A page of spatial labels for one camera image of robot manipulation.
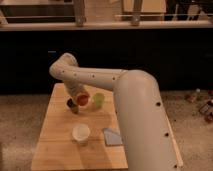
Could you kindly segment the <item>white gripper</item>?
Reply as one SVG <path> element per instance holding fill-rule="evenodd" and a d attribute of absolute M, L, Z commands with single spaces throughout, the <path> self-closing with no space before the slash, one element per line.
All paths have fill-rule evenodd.
<path fill-rule="evenodd" d="M 88 92 L 84 88 L 84 86 L 80 83 L 72 83 L 65 85 L 68 94 L 73 98 L 77 99 L 80 95 L 87 95 Z"/>

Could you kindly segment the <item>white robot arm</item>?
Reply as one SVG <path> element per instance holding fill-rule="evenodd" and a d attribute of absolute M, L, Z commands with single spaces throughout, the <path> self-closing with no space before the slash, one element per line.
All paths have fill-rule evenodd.
<path fill-rule="evenodd" d="M 87 85 L 113 93 L 129 171 L 181 171 L 157 80 L 133 69 L 85 68 L 70 53 L 49 68 L 72 98 Z"/>

